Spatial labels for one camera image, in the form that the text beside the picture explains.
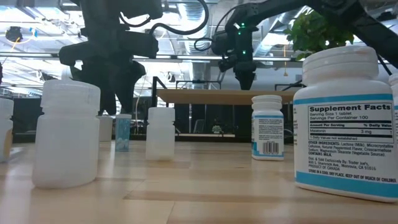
wooden table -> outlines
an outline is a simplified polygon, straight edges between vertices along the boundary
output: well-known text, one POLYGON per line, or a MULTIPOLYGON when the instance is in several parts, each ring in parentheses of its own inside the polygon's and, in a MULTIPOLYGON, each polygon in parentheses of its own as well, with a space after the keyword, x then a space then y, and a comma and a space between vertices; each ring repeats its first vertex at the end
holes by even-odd
POLYGON ((178 142, 174 162, 145 161, 102 144, 98 178, 66 190, 36 189, 34 146, 0 164, 1 224, 398 223, 398 205, 294 186, 292 147, 284 162, 254 161, 250 144, 178 142))
POLYGON ((279 95, 283 103, 293 101, 292 91, 252 90, 157 90, 166 103, 191 103, 206 105, 252 105, 251 98, 260 95, 279 95))

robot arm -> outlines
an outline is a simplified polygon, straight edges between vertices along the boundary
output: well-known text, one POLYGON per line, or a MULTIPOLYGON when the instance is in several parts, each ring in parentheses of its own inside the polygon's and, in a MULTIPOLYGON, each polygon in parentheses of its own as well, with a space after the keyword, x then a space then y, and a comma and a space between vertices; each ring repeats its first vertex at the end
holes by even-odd
POLYGON ((247 3, 236 8, 226 23, 225 30, 213 36, 211 49, 214 54, 225 55, 219 62, 221 71, 234 68, 242 89, 250 89, 256 66, 252 62, 252 33, 262 20, 309 6, 342 29, 350 30, 365 44, 398 68, 398 36, 369 16, 359 0, 267 0, 247 3))

